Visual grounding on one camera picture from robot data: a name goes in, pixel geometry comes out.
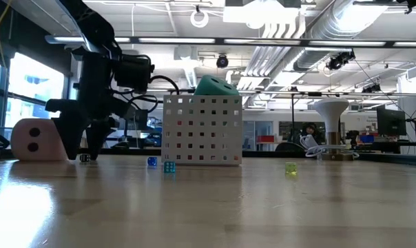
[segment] glass window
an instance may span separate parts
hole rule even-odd
[[[64,75],[27,56],[10,60],[9,92],[47,101],[63,96]]]
[[[5,127],[14,127],[23,118],[52,118],[59,116],[59,112],[47,112],[44,110],[44,107],[20,99],[8,98]]]

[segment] computer monitor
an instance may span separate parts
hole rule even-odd
[[[376,115],[379,135],[407,135],[406,114],[403,111],[376,109]]]

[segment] white cylinder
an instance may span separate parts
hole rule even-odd
[[[322,99],[314,103],[313,108],[321,115],[326,125],[326,132],[338,132],[338,120],[349,106],[346,99]]]

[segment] table surface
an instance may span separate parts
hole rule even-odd
[[[0,247],[416,247],[416,167],[0,163]],[[286,176],[285,162],[297,176]]]

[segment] white box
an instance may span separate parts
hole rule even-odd
[[[164,96],[162,162],[239,165],[241,96]]]

